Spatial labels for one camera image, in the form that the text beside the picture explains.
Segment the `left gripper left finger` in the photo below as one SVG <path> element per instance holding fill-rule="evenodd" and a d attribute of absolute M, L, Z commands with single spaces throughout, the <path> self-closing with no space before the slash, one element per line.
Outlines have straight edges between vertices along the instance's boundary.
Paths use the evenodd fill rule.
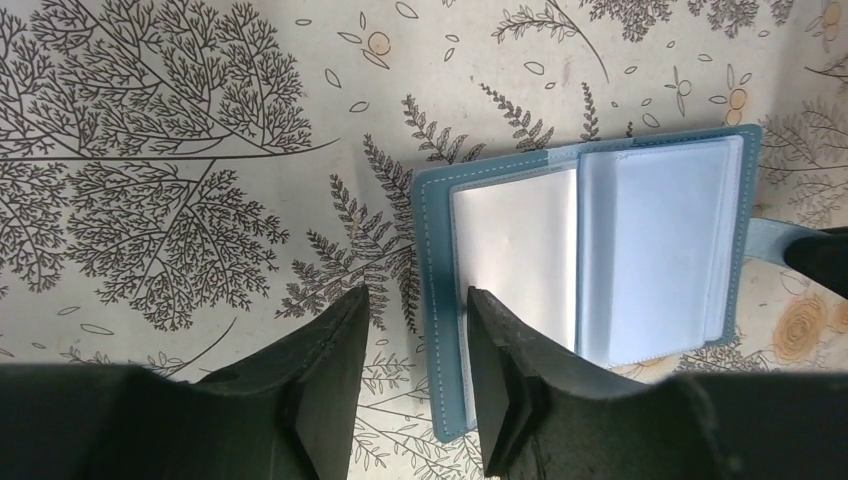
<path fill-rule="evenodd" d="M 201 380 L 137 365 L 5 364 L 5 479 L 343 479 L 370 320 L 355 287 Z"/>

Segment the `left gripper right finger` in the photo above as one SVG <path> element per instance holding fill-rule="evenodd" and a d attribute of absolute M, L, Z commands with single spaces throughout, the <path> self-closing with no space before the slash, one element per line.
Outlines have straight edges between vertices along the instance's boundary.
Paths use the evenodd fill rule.
<path fill-rule="evenodd" d="M 483 470 L 501 479 L 843 479 L 847 378 L 684 373 L 644 384 L 468 291 Z"/>

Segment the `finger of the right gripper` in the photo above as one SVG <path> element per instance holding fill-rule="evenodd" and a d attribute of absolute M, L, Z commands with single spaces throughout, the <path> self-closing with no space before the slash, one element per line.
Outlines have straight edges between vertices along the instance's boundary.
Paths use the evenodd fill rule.
<path fill-rule="evenodd" d="M 847 298 L 847 227 L 813 230 L 792 240 L 786 265 L 833 293 Z"/>

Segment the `blue card holder wallet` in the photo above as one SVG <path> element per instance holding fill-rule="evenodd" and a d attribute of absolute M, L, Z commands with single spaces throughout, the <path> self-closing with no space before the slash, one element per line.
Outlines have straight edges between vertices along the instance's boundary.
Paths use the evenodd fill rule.
<path fill-rule="evenodd" d="M 757 125 L 454 164 L 410 187 L 432 425 L 473 430 L 468 290 L 597 366 L 721 345 L 745 258 L 784 264 L 797 224 L 756 218 Z"/>

